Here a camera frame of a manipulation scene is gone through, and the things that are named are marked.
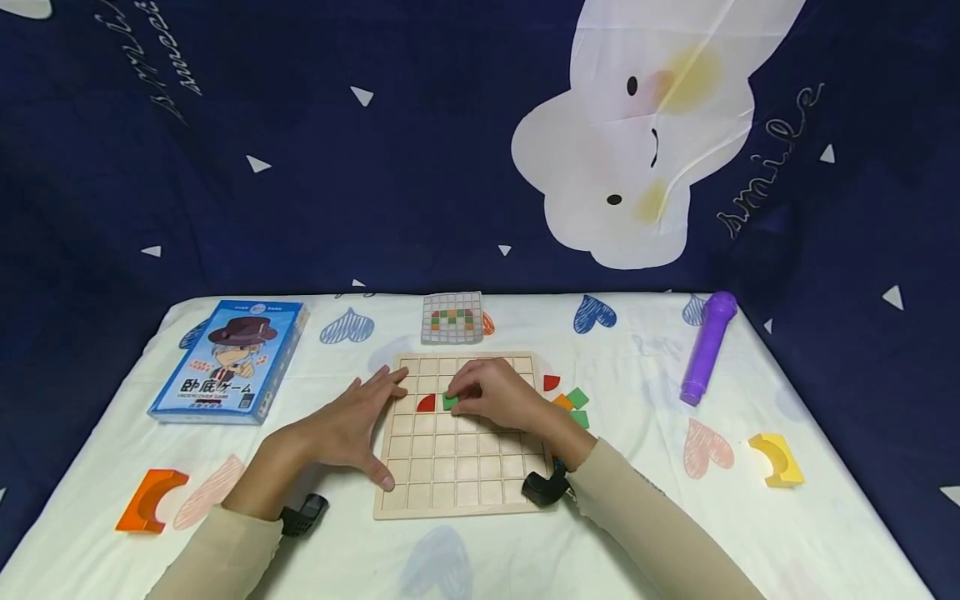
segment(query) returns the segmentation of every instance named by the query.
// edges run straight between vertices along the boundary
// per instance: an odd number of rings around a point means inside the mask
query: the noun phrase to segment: blue game box
[[[308,318],[301,302],[222,300],[147,414],[168,423],[262,424]]]

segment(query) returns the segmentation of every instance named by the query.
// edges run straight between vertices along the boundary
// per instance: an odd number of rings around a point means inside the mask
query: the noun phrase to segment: brown hat
[[[226,327],[210,332],[206,339],[224,346],[252,346],[263,344],[276,337],[276,329],[270,327],[266,317],[237,317],[230,319]]]

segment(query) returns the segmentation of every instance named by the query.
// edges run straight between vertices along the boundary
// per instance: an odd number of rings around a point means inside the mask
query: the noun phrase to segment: yellow arch block
[[[806,481],[790,446],[779,433],[758,433],[749,440],[749,444],[766,454],[774,466],[774,474],[765,479],[768,487],[793,488]]]

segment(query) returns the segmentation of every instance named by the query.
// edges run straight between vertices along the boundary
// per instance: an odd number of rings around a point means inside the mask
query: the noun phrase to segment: green game piece
[[[584,429],[590,429],[590,419],[587,419],[587,411],[570,411],[570,416]]]
[[[588,398],[586,394],[581,392],[580,388],[574,388],[573,392],[570,392],[569,394],[566,395],[566,399],[570,400],[570,404],[573,404],[573,406],[577,410],[580,410],[581,408],[584,407],[585,404],[590,402],[590,398]]]

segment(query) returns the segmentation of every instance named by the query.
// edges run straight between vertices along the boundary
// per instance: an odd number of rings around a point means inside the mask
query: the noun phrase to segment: purple marker
[[[727,332],[727,323],[736,315],[736,298],[730,292],[717,292],[710,296],[704,306],[704,324],[697,334],[697,343],[690,354],[686,366],[684,384],[680,389],[680,399],[696,406],[707,391],[713,365],[720,353],[720,344]]]

